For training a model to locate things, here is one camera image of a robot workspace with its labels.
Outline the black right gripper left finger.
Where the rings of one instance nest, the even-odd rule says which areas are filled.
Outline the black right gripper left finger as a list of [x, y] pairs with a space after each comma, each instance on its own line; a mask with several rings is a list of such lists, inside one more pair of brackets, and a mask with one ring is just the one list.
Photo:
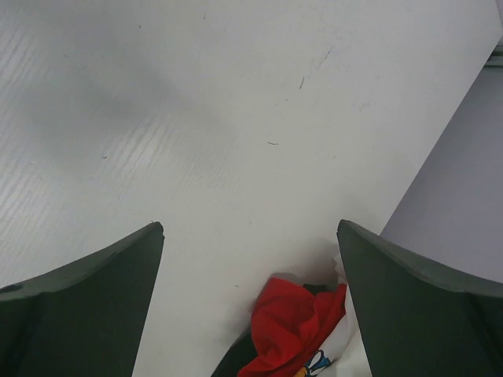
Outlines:
[[153, 222], [1, 289], [3, 376], [131, 376], [163, 253]]

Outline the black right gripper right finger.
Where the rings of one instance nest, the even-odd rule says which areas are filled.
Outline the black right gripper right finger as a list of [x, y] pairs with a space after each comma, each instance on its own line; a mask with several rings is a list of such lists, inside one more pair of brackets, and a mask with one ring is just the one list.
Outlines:
[[375, 376], [500, 376], [502, 285], [347, 220], [337, 239]]

